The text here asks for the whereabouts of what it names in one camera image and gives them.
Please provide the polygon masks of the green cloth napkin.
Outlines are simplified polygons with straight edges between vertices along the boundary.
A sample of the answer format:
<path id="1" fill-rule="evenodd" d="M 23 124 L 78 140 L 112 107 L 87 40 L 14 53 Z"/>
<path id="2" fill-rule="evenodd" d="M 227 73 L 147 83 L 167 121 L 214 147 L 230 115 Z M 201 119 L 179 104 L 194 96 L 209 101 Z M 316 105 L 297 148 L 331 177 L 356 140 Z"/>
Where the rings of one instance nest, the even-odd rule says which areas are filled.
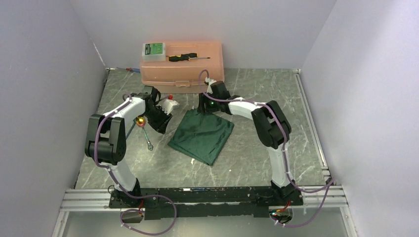
<path id="1" fill-rule="evenodd" d="M 168 146 L 212 166 L 229 139 L 234 124 L 214 114 L 188 110 Z"/>

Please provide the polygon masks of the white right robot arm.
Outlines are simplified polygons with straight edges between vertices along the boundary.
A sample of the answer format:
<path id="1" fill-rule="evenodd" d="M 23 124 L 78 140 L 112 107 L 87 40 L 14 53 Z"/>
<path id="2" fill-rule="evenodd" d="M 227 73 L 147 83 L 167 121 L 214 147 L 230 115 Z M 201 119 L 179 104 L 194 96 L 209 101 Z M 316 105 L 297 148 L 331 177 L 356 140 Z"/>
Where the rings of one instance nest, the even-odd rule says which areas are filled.
<path id="1" fill-rule="evenodd" d="M 292 197 L 294 188 L 287 159 L 287 141 L 291 125 L 276 101 L 267 103 L 232 96 L 224 82 L 205 78 L 204 93 L 199 94 L 198 111 L 201 113 L 223 112 L 253 121 L 260 142 L 267 148 L 272 168 L 272 198 L 284 205 Z"/>

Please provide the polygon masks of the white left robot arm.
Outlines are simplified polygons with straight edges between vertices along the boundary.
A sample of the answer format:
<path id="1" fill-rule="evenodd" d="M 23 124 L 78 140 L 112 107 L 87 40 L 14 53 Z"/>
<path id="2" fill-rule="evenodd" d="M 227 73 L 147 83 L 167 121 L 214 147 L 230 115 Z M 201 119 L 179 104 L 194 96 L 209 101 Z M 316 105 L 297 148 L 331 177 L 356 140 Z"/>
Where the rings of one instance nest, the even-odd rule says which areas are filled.
<path id="1" fill-rule="evenodd" d="M 165 134 L 171 113 L 178 105 L 172 95 L 163 97 L 155 87 L 145 86 L 139 93 L 125 94 L 123 102 L 114 109 L 89 118 L 85 155 L 108 172 L 115 192 L 129 207 L 141 203 L 142 193 L 139 180 L 125 161 L 127 134 L 131 126 L 140 124 L 140 117 L 153 130 Z"/>

